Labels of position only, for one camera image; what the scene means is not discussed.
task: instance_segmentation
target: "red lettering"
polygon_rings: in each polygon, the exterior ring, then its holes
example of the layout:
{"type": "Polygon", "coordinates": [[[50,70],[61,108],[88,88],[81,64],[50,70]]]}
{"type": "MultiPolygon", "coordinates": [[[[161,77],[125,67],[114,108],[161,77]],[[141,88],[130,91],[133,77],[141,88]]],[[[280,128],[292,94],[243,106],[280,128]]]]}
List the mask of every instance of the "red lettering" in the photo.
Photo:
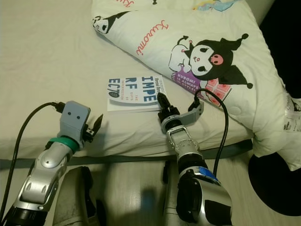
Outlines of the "red lettering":
{"type": "Polygon", "coordinates": [[[123,6],[125,6],[127,8],[131,7],[131,4],[134,4],[134,1],[128,1],[128,0],[116,0],[116,1],[122,3],[123,6]]]}
{"type": "Polygon", "coordinates": [[[154,33],[156,33],[156,31],[159,30],[159,27],[161,27],[161,30],[163,30],[163,28],[165,28],[166,30],[168,29],[168,24],[164,25],[163,23],[165,22],[165,20],[161,20],[161,23],[160,24],[157,24],[155,26],[153,26],[151,29],[150,29],[150,32],[147,33],[144,38],[143,38],[143,41],[140,43],[140,45],[138,46],[137,50],[136,50],[136,53],[137,55],[139,55],[139,53],[141,55],[143,55],[143,52],[142,50],[144,49],[144,47],[147,45],[148,41],[150,40],[150,37],[152,37],[154,35],[154,33]]]}

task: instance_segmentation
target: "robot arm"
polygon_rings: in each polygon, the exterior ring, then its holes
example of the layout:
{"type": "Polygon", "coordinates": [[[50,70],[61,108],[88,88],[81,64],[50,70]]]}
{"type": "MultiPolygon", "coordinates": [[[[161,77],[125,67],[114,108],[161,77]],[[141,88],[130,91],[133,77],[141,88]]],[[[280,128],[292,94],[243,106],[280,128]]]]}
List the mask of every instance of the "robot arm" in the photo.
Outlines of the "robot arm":
{"type": "Polygon", "coordinates": [[[59,179],[66,172],[66,164],[76,151],[92,142],[99,130],[103,115],[93,129],[86,124],[90,109],[74,101],[62,110],[60,132],[51,139],[36,159],[19,195],[8,212],[6,226],[42,226],[58,189],[59,179]]]}
{"type": "Polygon", "coordinates": [[[180,115],[164,94],[158,94],[158,101],[162,131],[177,154],[180,179],[176,212],[179,218],[197,226],[232,225],[230,196],[208,169],[198,143],[185,127],[200,117],[204,103],[197,99],[186,114],[180,115]]]}

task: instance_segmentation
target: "white bedsheet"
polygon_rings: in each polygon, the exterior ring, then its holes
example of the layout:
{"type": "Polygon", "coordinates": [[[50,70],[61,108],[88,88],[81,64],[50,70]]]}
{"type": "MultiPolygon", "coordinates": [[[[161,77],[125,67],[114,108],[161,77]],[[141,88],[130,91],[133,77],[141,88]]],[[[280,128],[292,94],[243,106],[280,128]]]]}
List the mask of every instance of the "white bedsheet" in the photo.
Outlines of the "white bedsheet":
{"type": "MultiPolygon", "coordinates": [[[[156,112],[107,113],[108,78],[156,73],[95,34],[91,1],[3,0],[0,22],[0,159],[12,157],[19,129],[34,108],[69,100],[91,108],[90,124],[104,114],[94,142],[76,156],[173,154],[156,112]]],[[[186,112],[193,95],[164,79],[171,103],[186,112]]],[[[18,157],[37,157],[57,135],[59,118],[51,107],[39,112],[26,128],[18,157]]],[[[189,132],[208,149],[219,145],[223,128],[223,112],[205,103],[189,132]]],[[[251,137],[251,130],[230,119],[227,145],[251,137]]]]}
{"type": "Polygon", "coordinates": [[[301,101],[287,94],[244,0],[125,3],[94,0],[95,30],[188,91],[214,92],[255,133],[256,156],[278,152],[290,170],[301,167],[301,101]]]}

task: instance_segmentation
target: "cartoon illustration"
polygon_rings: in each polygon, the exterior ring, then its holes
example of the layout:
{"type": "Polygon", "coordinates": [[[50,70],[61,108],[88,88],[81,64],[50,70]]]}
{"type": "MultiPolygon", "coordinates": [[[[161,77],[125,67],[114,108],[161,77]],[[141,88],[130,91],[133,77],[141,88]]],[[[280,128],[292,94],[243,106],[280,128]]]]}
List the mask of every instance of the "cartoon illustration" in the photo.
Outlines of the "cartoon illustration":
{"type": "Polygon", "coordinates": [[[241,71],[232,65],[233,51],[237,50],[242,40],[246,39],[248,34],[243,34],[236,41],[229,41],[222,38],[220,41],[203,40],[195,46],[189,41],[189,47],[182,44],[188,36],[183,36],[172,49],[169,68],[174,71],[173,80],[183,85],[180,80],[183,76],[186,78],[184,86],[188,86],[190,79],[193,84],[199,84],[202,88],[211,88],[214,93],[219,93],[225,98],[231,90],[231,85],[246,85],[247,88],[253,87],[252,83],[247,82],[241,71]]]}
{"type": "Polygon", "coordinates": [[[199,3],[197,6],[193,8],[193,10],[197,9],[200,11],[206,11],[214,8],[215,10],[222,12],[229,9],[237,1],[239,0],[233,0],[227,2],[221,2],[220,0],[209,0],[209,1],[199,3]]]}
{"type": "Polygon", "coordinates": [[[107,34],[116,20],[120,19],[126,12],[117,13],[107,18],[102,18],[101,16],[95,16],[92,20],[93,27],[95,30],[101,34],[107,34]]]}

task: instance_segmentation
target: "book cover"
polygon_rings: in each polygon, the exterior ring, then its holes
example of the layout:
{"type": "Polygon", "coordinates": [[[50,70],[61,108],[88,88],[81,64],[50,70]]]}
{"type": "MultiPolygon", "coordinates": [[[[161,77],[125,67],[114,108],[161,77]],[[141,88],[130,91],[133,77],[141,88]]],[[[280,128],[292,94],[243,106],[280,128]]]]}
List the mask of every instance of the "book cover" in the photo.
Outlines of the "book cover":
{"type": "Polygon", "coordinates": [[[166,95],[161,75],[109,79],[108,112],[158,111],[159,92],[166,95]]]}

